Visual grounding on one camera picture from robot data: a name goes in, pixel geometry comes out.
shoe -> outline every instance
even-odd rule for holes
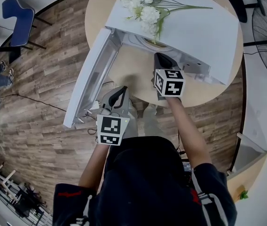
[[[13,69],[10,69],[10,70],[9,70],[8,77],[9,77],[9,79],[10,79],[10,85],[13,84],[13,76],[14,76],[14,73],[15,73],[15,71],[14,71]]]
[[[143,112],[143,118],[149,116],[155,116],[157,114],[157,105],[150,104],[145,108]]]
[[[1,61],[1,66],[2,66],[2,71],[6,71],[7,70],[7,66],[5,64],[5,61]]]

white box lid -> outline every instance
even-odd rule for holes
[[[238,19],[213,0],[176,1],[213,9],[171,13],[164,20],[159,41],[208,64],[210,75],[227,84],[236,52]],[[126,20],[128,16],[131,16],[128,9],[117,0],[106,26],[153,39],[141,29],[138,20]]]

strap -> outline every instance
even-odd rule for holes
[[[197,178],[194,174],[194,171],[192,171],[192,181],[193,181],[195,190],[198,194],[198,197],[200,199],[200,202],[202,204],[202,209],[204,212],[204,217],[205,217],[205,220],[207,222],[207,225],[211,226],[211,221],[210,221],[210,217],[209,217],[208,211],[207,211],[205,206],[210,204],[210,203],[213,203],[213,201],[214,201],[214,203],[218,209],[219,216],[220,216],[222,222],[224,223],[224,226],[228,226],[228,219],[226,217],[226,214],[225,214],[224,209],[220,203],[219,198],[214,194],[205,194],[202,192],[202,190],[198,184]]]

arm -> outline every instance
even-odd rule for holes
[[[78,186],[91,188],[97,192],[109,148],[109,145],[98,144],[96,146],[80,177]]]
[[[207,144],[185,111],[181,101],[175,97],[166,97],[166,99],[174,115],[191,166],[195,168],[202,163],[212,163]]]

navy shirt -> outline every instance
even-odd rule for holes
[[[209,163],[198,165],[195,176],[202,191],[215,194],[234,225],[236,208],[226,176]],[[54,195],[54,226],[83,218],[88,196],[90,225],[207,225],[202,205],[173,144],[162,137],[135,137],[111,147],[101,191],[58,184]],[[218,217],[212,225],[223,225]]]

